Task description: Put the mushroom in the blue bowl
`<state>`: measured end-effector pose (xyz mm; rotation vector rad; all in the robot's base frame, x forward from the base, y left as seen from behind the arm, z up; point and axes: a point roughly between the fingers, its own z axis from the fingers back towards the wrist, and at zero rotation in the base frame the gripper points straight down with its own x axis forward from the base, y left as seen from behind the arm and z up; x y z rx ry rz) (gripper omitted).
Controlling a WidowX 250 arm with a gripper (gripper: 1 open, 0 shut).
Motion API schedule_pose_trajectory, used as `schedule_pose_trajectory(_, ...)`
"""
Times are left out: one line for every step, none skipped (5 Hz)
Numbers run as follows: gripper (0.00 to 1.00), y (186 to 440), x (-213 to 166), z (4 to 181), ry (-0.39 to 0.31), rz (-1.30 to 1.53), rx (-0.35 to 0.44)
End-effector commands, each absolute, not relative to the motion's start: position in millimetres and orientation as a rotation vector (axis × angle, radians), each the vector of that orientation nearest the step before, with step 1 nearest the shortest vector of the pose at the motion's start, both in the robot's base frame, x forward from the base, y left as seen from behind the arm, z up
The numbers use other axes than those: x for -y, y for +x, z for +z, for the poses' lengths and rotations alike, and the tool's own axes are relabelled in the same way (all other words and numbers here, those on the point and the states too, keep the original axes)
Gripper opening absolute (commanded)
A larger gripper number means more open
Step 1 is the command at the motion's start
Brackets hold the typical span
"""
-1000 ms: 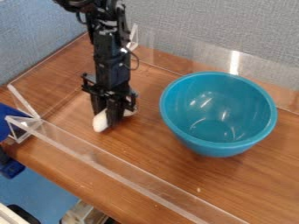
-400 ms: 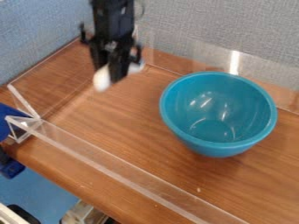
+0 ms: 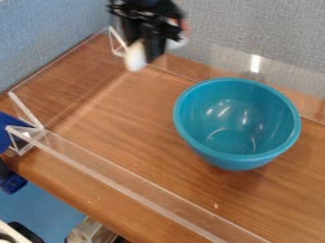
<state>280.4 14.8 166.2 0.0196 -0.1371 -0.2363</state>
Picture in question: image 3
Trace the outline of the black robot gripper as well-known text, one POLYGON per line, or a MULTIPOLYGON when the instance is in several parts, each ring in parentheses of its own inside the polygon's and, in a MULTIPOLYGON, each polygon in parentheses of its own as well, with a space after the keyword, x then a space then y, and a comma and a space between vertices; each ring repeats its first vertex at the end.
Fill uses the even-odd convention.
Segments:
POLYGON ((166 39, 179 41, 184 13, 172 0, 109 0, 109 13, 121 17, 127 46, 142 39, 142 23, 154 27, 143 32, 146 62, 152 63, 164 53, 166 39))

